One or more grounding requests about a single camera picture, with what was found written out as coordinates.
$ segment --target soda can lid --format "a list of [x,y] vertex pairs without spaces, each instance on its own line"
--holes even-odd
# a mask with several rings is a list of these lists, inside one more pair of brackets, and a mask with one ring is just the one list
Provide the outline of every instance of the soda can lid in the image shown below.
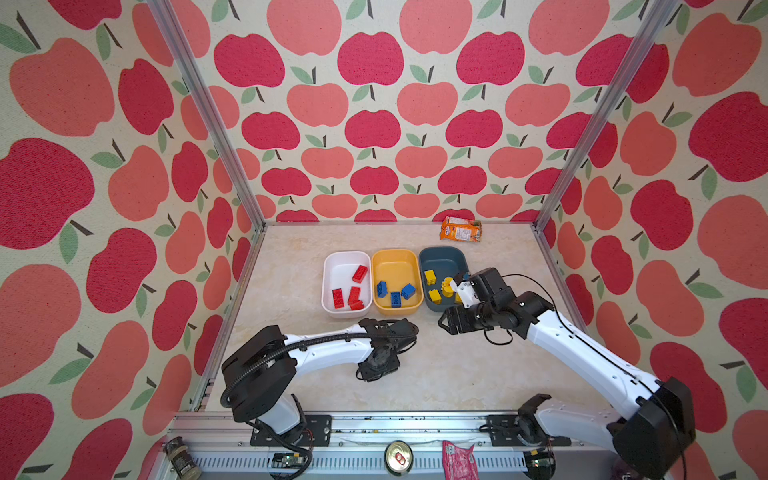
[[400,476],[411,471],[413,450],[407,443],[399,440],[390,443],[384,451],[384,465],[389,473]]

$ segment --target plastic bin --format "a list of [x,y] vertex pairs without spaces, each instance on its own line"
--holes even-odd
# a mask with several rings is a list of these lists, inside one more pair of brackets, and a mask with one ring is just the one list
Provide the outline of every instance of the plastic bin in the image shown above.
[[[362,279],[362,283],[352,281],[352,275],[357,271],[357,267],[363,265],[368,267],[368,273]],[[353,286],[360,287],[360,297],[364,307],[362,310],[352,310],[347,304],[349,291]],[[344,295],[344,307],[337,309],[333,306],[333,291],[340,288]],[[323,309],[333,318],[354,319],[363,318],[371,308],[373,299],[373,283],[371,257],[365,252],[335,252],[326,257],[323,264],[323,292],[320,301]]]
[[[416,259],[416,254],[404,248],[380,250],[373,254],[372,264],[373,284],[378,285],[380,281],[384,280],[388,290],[384,298],[373,296],[376,308],[387,316],[405,317],[415,313],[424,301],[424,289],[422,288],[422,278],[419,275],[419,261]],[[399,292],[409,283],[416,288],[416,293],[407,300],[402,298],[400,308],[392,308],[389,293]]]
[[[419,253],[419,265],[421,267],[421,278],[424,282],[425,303],[433,312],[444,312],[445,309],[458,305],[454,297],[445,298],[442,294],[442,281],[447,276],[453,277],[457,273],[464,273],[469,270],[467,259],[464,253],[456,247],[429,247]],[[435,285],[427,285],[427,279],[424,276],[426,270],[433,270],[437,277]],[[432,302],[427,292],[437,290],[440,292],[442,301],[439,305]]]

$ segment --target wall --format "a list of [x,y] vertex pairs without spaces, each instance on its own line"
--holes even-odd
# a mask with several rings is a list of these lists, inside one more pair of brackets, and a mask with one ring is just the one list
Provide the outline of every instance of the wall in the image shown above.
[[[591,157],[554,215],[590,334],[692,389],[688,478],[768,478],[766,7],[682,4],[648,57],[668,51],[661,89],[629,87],[618,151]],[[654,78],[644,68],[635,81]]]
[[612,19],[624,0],[194,1],[278,222],[532,220],[641,22]]
[[145,3],[9,1],[0,23],[0,478],[146,478],[250,222]]

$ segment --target table surface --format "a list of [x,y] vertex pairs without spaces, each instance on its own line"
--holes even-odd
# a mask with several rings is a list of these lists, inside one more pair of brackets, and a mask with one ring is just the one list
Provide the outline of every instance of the table surface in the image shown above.
[[[568,314],[529,225],[484,225],[480,243],[440,240],[439,230],[435,224],[269,226],[224,358],[268,325],[279,325],[283,333],[313,334],[356,323],[330,318],[320,304],[323,262],[342,250],[362,250],[372,257],[378,250],[407,248],[418,256],[426,247],[458,247],[470,271],[495,266],[502,275],[535,278]],[[506,280],[517,294],[532,290],[546,298],[530,280]],[[367,316],[383,318],[376,306]],[[307,411],[516,409],[540,392],[607,406],[564,363],[517,336],[507,346],[489,344],[481,332],[451,336],[437,326],[439,314],[424,304],[408,318],[419,327],[419,340],[400,356],[397,372],[366,383],[355,378],[355,365],[339,365],[296,377],[286,393],[295,393]],[[488,336],[503,342],[507,334],[496,329]],[[218,401],[224,385],[217,371],[208,411],[226,410]]]

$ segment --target orange snack package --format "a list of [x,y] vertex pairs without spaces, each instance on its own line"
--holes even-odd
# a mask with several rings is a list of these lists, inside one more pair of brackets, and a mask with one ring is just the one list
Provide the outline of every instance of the orange snack package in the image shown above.
[[446,217],[442,221],[440,240],[447,238],[458,242],[479,242],[481,235],[482,224],[478,220]]

